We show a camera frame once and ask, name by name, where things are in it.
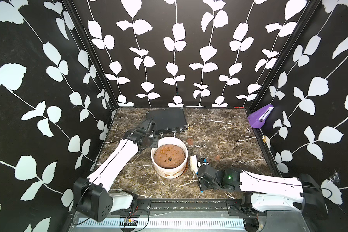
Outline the white and blue scrub brush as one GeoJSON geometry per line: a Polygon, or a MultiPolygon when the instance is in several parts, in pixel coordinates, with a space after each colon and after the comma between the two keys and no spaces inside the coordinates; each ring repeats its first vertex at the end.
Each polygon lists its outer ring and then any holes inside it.
{"type": "Polygon", "coordinates": [[[194,174],[197,174],[198,173],[198,164],[197,164],[197,156],[196,155],[190,156],[189,164],[190,164],[191,171],[194,174]]]}

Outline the white ceramic pot with mud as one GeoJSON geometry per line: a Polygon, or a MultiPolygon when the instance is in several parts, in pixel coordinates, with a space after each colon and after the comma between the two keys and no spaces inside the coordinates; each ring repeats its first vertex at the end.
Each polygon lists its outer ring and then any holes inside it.
{"type": "Polygon", "coordinates": [[[151,159],[158,175],[166,179],[181,176],[188,163],[188,149],[184,142],[175,137],[158,140],[158,147],[151,149],[151,159]]]}

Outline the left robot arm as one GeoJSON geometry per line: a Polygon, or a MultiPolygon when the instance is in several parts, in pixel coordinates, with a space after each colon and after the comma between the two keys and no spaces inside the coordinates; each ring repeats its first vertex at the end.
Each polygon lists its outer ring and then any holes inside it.
{"type": "Polygon", "coordinates": [[[97,222],[111,212],[129,210],[136,205],[133,193],[121,191],[109,194],[116,177],[127,162],[146,148],[158,147],[153,117],[143,120],[127,131],[115,151],[87,178],[80,177],[73,185],[74,211],[97,222]]]}

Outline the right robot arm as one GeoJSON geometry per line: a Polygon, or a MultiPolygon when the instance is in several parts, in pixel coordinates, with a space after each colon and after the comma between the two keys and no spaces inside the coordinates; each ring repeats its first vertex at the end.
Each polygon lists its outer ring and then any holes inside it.
{"type": "Polygon", "coordinates": [[[200,165],[196,174],[201,191],[243,192],[243,211],[296,211],[313,219],[328,218],[323,189],[310,175],[271,177],[238,168],[217,170],[209,164],[200,165]]]}

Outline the orange pot saucer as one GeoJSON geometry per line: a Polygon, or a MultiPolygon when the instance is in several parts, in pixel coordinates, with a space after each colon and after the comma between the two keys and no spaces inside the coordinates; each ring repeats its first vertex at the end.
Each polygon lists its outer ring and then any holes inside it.
{"type": "Polygon", "coordinates": [[[187,161],[187,162],[186,162],[186,166],[184,167],[183,172],[181,173],[180,176],[182,176],[182,175],[186,172],[188,166],[189,166],[189,165],[188,165],[188,161],[187,161]]]}

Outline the black flat case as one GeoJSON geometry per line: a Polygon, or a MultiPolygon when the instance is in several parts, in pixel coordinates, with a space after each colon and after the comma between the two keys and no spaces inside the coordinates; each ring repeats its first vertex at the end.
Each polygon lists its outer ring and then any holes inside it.
{"type": "Polygon", "coordinates": [[[147,118],[153,118],[156,124],[156,135],[180,133],[188,130],[183,108],[172,107],[148,111],[147,118]]]}

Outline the white perforated strip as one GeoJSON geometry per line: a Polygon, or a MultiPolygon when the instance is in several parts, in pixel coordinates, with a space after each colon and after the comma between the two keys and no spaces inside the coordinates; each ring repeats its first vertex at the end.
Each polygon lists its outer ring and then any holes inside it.
{"type": "Polygon", "coordinates": [[[102,222],[88,220],[79,228],[163,228],[163,229],[214,229],[244,230],[245,223],[240,218],[137,218],[137,226],[121,227],[123,218],[107,218],[102,222]]]}

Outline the black front mounting rail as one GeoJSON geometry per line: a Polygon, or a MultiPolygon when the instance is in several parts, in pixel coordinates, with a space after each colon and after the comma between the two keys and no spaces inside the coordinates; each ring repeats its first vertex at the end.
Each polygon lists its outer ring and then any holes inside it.
{"type": "Polygon", "coordinates": [[[111,200],[92,203],[83,200],[76,210],[96,221],[102,221],[109,215],[128,216],[143,215],[146,211],[153,214],[155,210],[169,211],[225,211],[228,216],[255,217],[258,211],[251,203],[241,199],[134,199],[127,209],[113,210],[111,200]]]}

